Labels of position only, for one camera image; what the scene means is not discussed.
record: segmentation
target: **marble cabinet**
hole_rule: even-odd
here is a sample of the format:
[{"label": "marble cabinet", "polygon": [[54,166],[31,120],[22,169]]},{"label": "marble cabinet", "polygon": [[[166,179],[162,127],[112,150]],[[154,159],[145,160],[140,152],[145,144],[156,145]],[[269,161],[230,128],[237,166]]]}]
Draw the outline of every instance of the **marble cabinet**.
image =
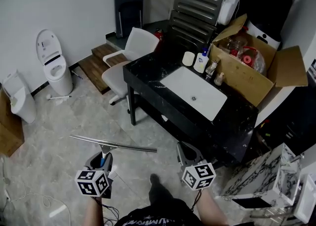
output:
[{"label": "marble cabinet", "polygon": [[237,167],[222,197],[244,209],[292,206],[301,173],[300,159],[285,145]]}]

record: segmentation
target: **person's left arm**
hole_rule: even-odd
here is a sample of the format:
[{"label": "person's left arm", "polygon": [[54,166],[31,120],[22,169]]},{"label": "person's left arm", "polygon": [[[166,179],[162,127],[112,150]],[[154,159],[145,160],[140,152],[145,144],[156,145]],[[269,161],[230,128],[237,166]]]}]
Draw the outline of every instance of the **person's left arm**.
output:
[{"label": "person's left arm", "polygon": [[[96,199],[102,203],[102,199],[100,197]],[[103,226],[102,207],[92,198],[88,203],[83,226]]]}]

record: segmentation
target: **chair seat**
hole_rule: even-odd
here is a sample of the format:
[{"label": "chair seat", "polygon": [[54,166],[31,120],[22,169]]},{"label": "chair seat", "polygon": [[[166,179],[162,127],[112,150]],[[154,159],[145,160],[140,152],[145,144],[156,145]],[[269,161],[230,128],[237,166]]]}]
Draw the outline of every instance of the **chair seat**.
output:
[{"label": "chair seat", "polygon": [[112,91],[123,98],[127,95],[127,83],[123,77],[123,66],[130,61],[121,62],[102,74],[103,81],[112,89]]}]

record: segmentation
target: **white rectangular sink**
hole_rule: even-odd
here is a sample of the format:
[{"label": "white rectangular sink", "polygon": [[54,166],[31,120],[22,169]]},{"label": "white rectangular sink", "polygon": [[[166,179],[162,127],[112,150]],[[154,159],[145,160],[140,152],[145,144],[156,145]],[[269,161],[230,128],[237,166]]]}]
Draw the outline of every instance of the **white rectangular sink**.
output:
[{"label": "white rectangular sink", "polygon": [[227,97],[186,67],[180,67],[160,81],[196,111],[213,121]]}]

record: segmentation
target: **toilet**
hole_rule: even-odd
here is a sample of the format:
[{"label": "toilet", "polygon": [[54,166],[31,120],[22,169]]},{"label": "toilet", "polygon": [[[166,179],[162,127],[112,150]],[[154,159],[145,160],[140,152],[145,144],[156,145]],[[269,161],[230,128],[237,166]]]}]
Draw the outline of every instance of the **toilet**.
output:
[{"label": "toilet", "polygon": [[66,96],[73,90],[73,81],[60,43],[56,35],[47,29],[41,30],[36,39],[36,53],[43,65],[44,74],[61,96]]},{"label": "toilet", "polygon": [[20,116],[28,124],[36,118],[35,101],[28,85],[17,71],[9,74],[2,83],[4,92],[11,102],[11,112]]}]

